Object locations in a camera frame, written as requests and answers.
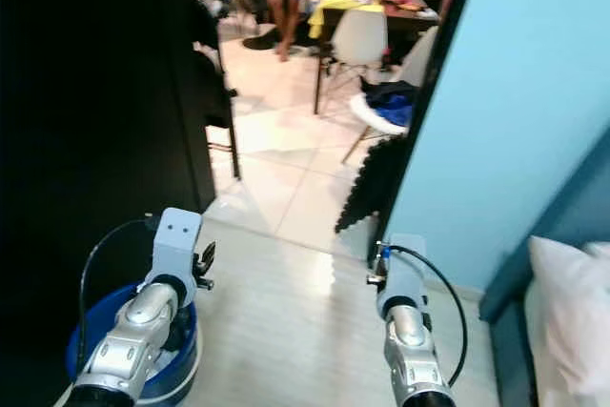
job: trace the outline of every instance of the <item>white pillow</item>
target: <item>white pillow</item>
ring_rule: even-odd
[[[590,242],[583,250],[593,257],[605,257],[610,259],[610,242]]]
[[[610,258],[531,237],[532,268],[547,310],[549,352],[573,395],[610,391]]]

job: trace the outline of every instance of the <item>white tiled floor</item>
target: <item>white tiled floor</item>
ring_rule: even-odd
[[[341,159],[364,130],[348,100],[357,79],[325,92],[323,114],[313,115],[317,61],[305,50],[280,63],[273,51],[252,51],[241,40],[222,46],[234,100],[243,180],[232,177],[227,153],[212,152],[218,198],[206,216],[275,235],[328,253],[365,255],[373,218],[341,234],[334,226],[361,162],[376,140],[367,140],[346,165]],[[210,140],[227,143],[225,130],[208,128]]]
[[[204,218],[197,251],[212,240],[216,286],[197,295],[204,353],[184,407],[395,405],[363,263]],[[458,314],[447,294],[429,297],[447,377],[458,359]],[[463,305],[471,345],[456,404],[496,407],[487,325],[476,303]]]

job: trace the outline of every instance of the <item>blue bed frame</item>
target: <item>blue bed frame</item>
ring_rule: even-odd
[[[536,380],[523,313],[532,279],[530,234],[574,246],[610,240],[610,128],[498,270],[479,303],[490,323],[498,392],[504,407],[536,406]]]

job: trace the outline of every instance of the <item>clothes pile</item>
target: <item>clothes pile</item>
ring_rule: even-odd
[[[366,94],[366,103],[392,124],[405,127],[411,122],[417,87],[406,81],[373,85],[360,77],[360,88]]]
[[[381,13],[383,6],[381,0],[321,0],[315,7],[314,13],[309,18],[310,38],[317,39],[322,34],[324,26],[324,9],[342,9],[342,10],[366,10]]]

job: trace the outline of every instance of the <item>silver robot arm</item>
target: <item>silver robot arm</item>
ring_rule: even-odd
[[[414,250],[423,253],[423,240]],[[384,354],[398,407],[455,407],[438,367],[423,284],[423,265],[388,246],[379,245],[375,273],[377,311],[386,322]]]
[[[165,210],[154,237],[151,271],[138,295],[116,314],[114,328],[93,351],[66,406],[131,407],[139,399],[178,310],[193,302],[198,287],[214,286],[203,278],[214,262],[214,244],[201,262],[193,255],[200,227],[200,214]]]

